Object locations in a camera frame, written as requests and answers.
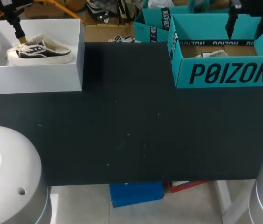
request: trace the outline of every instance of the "shoe lace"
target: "shoe lace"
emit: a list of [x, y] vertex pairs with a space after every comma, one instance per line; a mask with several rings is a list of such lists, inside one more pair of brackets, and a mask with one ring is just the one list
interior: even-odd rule
[[12, 45], [13, 48], [7, 50], [6, 58], [11, 51], [28, 52], [31, 50], [25, 43], [13, 43]]

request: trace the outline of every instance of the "white shoe box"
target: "white shoe box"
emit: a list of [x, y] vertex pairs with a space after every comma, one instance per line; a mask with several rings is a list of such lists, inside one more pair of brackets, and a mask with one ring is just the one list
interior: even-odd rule
[[27, 40], [45, 34], [70, 47], [73, 59], [68, 64], [13, 66], [6, 59], [15, 37], [14, 28], [0, 21], [0, 94], [82, 91], [84, 27], [79, 19], [22, 20]]

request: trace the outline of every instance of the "black tabletop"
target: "black tabletop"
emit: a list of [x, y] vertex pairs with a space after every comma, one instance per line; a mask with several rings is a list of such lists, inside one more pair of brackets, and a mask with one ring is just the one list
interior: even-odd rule
[[176, 89], [166, 44], [87, 43], [82, 92], [0, 95], [50, 185], [252, 179], [263, 87]]

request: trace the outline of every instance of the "shoe sole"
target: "shoe sole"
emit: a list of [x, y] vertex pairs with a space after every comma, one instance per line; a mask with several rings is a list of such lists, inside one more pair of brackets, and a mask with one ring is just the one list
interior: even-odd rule
[[7, 55], [9, 62], [12, 65], [43, 65], [43, 64], [67, 64], [71, 62], [73, 55], [70, 52], [68, 55], [56, 57], [42, 57], [42, 58], [19, 58], [16, 52], [9, 52]]

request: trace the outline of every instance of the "sneaker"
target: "sneaker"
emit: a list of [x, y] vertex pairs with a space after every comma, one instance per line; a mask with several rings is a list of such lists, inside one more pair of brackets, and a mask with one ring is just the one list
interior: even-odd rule
[[71, 50], [45, 35], [17, 44], [7, 51], [12, 65], [66, 64], [72, 59]]

